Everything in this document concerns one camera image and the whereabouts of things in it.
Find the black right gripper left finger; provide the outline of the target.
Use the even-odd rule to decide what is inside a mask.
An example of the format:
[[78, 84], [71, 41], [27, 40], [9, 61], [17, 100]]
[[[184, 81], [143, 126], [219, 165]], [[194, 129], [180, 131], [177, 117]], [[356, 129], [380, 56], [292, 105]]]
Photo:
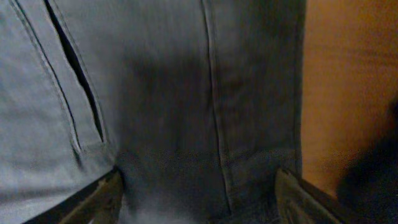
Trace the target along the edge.
[[117, 168], [24, 224], [116, 224], [123, 197], [123, 178]]

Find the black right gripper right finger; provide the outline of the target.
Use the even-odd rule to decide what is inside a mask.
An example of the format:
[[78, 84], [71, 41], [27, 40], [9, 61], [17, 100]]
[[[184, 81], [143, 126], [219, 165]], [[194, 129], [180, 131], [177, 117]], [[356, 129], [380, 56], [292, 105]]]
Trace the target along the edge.
[[337, 200], [287, 169], [275, 176], [275, 196], [282, 224], [370, 224]]

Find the navy blue shorts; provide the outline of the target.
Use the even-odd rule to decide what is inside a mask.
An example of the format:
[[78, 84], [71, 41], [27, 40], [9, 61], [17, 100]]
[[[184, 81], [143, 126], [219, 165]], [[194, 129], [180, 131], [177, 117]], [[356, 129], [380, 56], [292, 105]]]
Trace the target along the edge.
[[3, 0], [1, 222], [118, 167], [120, 223], [278, 223], [305, 2]]

